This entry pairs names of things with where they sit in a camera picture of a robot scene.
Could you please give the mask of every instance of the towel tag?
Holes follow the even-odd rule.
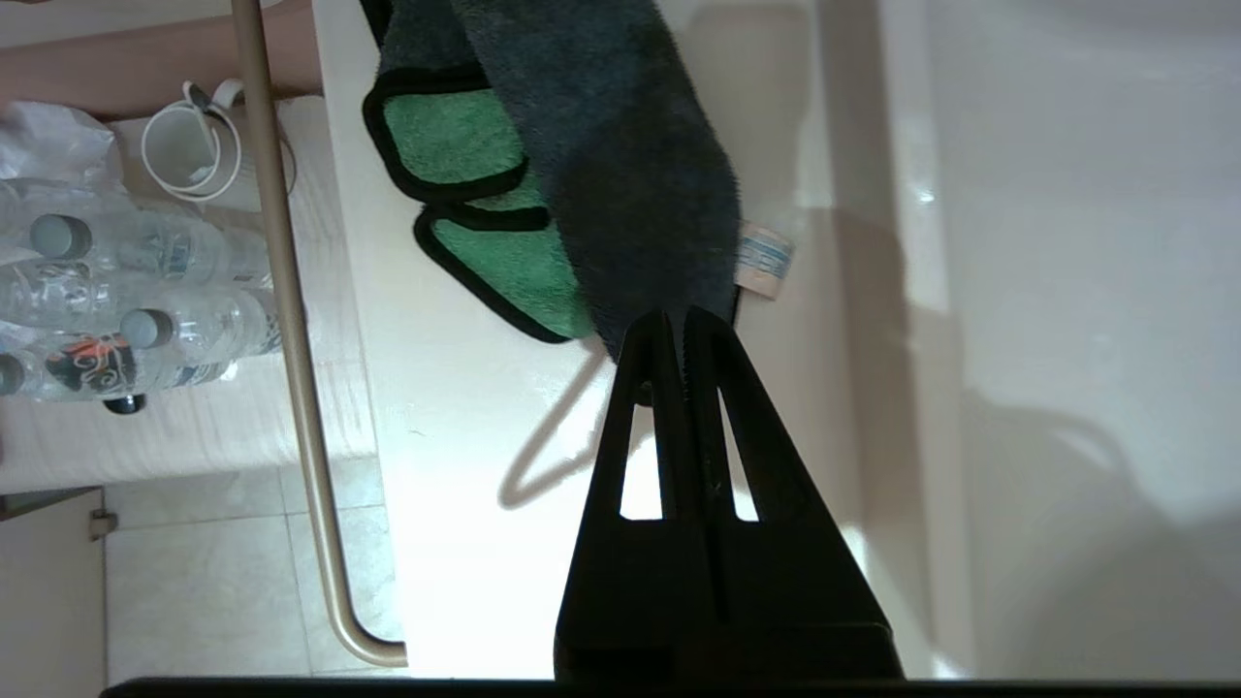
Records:
[[[774,301],[793,262],[793,242],[778,232],[742,221],[737,286]]]

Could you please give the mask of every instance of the water bottle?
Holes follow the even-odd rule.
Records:
[[[276,297],[232,287],[169,288],[120,320],[140,349],[168,348],[187,365],[230,361],[280,349]]]
[[[63,332],[115,332],[150,293],[149,277],[86,262],[26,260],[0,267],[0,320]]]
[[[45,214],[30,225],[30,248],[52,260],[139,272],[190,286],[264,286],[267,245],[244,230],[221,230],[168,210],[114,211],[94,217]]]
[[[115,334],[58,334],[0,354],[0,395],[40,401],[108,400],[216,380],[228,363],[182,366],[169,351],[143,351]]]
[[[137,206],[124,194],[42,179],[0,180],[0,243],[32,248],[30,226],[47,214],[93,219],[134,210]]]

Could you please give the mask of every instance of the tiled floor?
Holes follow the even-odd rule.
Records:
[[[379,465],[333,466],[362,623],[398,638]],[[298,466],[108,487],[108,681],[139,676],[402,676],[328,627]]]

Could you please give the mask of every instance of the grab bar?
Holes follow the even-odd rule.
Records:
[[[232,0],[233,27],[241,57],[241,77],[246,86],[246,107],[251,138],[254,143],[254,169],[263,206],[263,229],[272,260],[276,304],[279,310],[284,344],[284,366],[293,401],[293,424],[298,433],[302,472],[305,473],[307,502],[310,509],[310,534],[319,556],[319,576],[328,604],[328,622],[350,652],[381,667],[408,666],[403,642],[380,640],[357,621],[349,594],[349,575],[340,544],[340,523],[328,471],[328,448],[323,440],[319,396],[315,392],[310,363],[310,338],[307,334],[302,279],[298,271],[289,201],[284,189],[284,166],[272,102],[271,71],[263,36],[259,0]]]

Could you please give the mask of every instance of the cabinet door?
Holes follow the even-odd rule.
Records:
[[[0,696],[83,698],[105,687],[99,489],[0,520]]]

